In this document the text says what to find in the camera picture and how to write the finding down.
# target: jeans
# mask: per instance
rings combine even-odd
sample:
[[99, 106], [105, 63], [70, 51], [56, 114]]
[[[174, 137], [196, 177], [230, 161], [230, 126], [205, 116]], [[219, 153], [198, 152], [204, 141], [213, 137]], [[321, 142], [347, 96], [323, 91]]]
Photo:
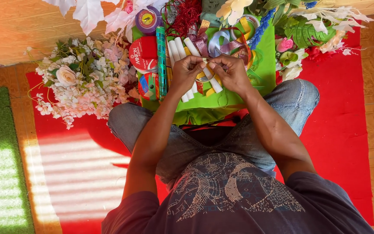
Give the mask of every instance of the jeans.
[[[318, 104], [319, 92], [312, 83], [294, 79], [280, 83], [264, 99], [300, 136], [308, 116]], [[111, 110], [108, 126], [132, 154], [139, 134], [152, 116], [152, 112], [148, 109], [133, 103], [125, 103]], [[167, 147], [158, 162], [156, 174], [164, 184], [168, 184], [197, 157], [220, 152], [246, 157], [265, 172], [272, 171], [276, 165], [258, 140], [252, 120], [247, 115], [225, 139], [214, 146], [204, 146], [172, 125]]]

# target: white ribbon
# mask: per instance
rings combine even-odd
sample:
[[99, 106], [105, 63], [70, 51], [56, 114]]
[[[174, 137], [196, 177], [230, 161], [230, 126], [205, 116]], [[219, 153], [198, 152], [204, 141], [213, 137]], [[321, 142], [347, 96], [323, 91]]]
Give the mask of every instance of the white ribbon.
[[230, 40], [230, 33], [227, 30], [221, 30], [216, 32], [209, 42], [209, 55], [214, 58], [221, 55], [219, 38], [223, 37], [222, 45], [226, 45]]

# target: man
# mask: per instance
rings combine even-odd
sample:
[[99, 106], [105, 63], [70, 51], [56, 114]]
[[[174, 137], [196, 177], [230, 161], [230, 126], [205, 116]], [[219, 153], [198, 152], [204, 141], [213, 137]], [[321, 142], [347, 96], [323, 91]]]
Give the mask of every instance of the man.
[[[190, 71], [190, 64], [198, 65]], [[102, 222], [102, 233], [374, 233], [347, 193], [316, 173], [298, 137], [318, 90], [297, 79], [262, 97], [241, 59], [221, 55], [209, 65], [249, 115], [214, 146], [171, 125], [181, 96], [205, 67], [195, 56], [175, 63], [154, 115], [133, 104], [114, 108], [108, 125], [132, 158], [122, 202]], [[285, 185], [274, 178], [275, 165]], [[161, 205], [155, 174], [171, 189]]]

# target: blue flower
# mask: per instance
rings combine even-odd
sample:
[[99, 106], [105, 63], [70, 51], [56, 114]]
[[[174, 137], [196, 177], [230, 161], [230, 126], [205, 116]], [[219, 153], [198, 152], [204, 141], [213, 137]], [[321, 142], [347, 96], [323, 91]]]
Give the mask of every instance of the blue flower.
[[317, 1], [314, 1], [314, 2], [311, 2], [311, 3], [303, 3], [303, 5], [305, 6], [305, 8], [308, 10], [309, 8], [313, 8], [315, 7], [315, 5], [317, 4]]
[[269, 21], [273, 17], [273, 13], [275, 12], [275, 10], [275, 8], [269, 10], [268, 13], [261, 18], [261, 25], [256, 29], [255, 35], [253, 35], [249, 42], [251, 50], [255, 50], [257, 44], [261, 41], [261, 37], [265, 30], [268, 28]]

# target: red string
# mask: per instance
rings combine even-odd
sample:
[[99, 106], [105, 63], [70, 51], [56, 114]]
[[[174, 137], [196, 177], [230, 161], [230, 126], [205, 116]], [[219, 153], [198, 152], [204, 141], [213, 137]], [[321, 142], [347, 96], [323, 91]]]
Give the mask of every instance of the red string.
[[165, 16], [167, 16], [167, 7], [174, 6], [177, 11], [177, 16], [173, 24], [169, 24], [167, 17], [165, 22], [168, 25], [165, 33], [170, 37], [185, 37], [188, 34], [190, 27], [198, 23], [202, 13], [202, 0], [174, 0], [173, 3], [166, 3]]

